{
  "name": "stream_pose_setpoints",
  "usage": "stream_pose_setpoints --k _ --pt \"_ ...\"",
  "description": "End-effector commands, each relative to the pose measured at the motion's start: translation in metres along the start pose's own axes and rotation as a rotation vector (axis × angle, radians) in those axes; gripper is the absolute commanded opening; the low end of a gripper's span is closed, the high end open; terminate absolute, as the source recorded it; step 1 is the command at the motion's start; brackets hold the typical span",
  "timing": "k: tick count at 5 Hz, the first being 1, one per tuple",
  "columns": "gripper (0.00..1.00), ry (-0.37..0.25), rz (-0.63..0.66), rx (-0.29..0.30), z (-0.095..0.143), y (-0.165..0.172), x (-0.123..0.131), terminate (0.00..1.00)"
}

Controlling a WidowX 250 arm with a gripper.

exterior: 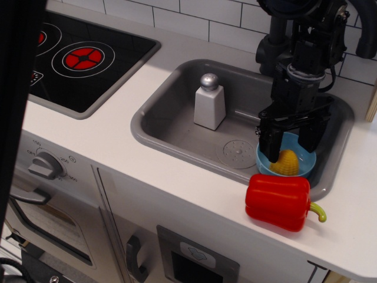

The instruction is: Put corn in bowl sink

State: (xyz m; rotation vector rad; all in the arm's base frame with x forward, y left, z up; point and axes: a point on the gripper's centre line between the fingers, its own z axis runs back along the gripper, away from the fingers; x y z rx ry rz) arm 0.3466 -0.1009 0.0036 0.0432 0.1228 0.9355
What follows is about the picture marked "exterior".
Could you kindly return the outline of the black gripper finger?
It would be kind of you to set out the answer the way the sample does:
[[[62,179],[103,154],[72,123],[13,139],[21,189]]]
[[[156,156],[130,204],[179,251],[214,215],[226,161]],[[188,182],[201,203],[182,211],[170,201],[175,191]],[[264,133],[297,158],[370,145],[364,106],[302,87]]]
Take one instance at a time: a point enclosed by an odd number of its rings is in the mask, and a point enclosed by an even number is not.
[[[298,144],[309,153],[315,151],[329,120],[329,116],[309,116],[300,119]]]
[[[280,147],[284,131],[278,128],[263,129],[258,128],[259,149],[266,158],[276,163],[279,159]]]

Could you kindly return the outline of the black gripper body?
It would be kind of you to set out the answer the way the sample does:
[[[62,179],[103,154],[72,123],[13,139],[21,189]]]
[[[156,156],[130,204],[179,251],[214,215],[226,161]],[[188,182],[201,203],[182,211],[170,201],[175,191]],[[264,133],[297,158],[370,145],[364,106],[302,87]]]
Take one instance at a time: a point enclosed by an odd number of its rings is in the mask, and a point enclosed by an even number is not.
[[[299,120],[309,116],[329,116],[334,99],[321,93],[324,74],[311,76],[280,62],[275,69],[270,106],[259,113],[258,128],[299,130]]]

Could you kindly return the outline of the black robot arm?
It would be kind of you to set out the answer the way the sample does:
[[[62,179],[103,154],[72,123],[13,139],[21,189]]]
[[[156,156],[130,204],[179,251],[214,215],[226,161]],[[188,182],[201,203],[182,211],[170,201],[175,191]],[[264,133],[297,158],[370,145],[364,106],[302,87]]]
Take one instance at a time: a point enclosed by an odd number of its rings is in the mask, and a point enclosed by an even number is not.
[[[325,71],[334,72],[346,50],[349,12],[345,1],[259,1],[269,15],[293,22],[289,58],[276,63],[272,104],[259,113],[260,151],[275,163],[283,134],[298,129],[298,143],[309,153],[320,143],[334,102],[321,88]]]

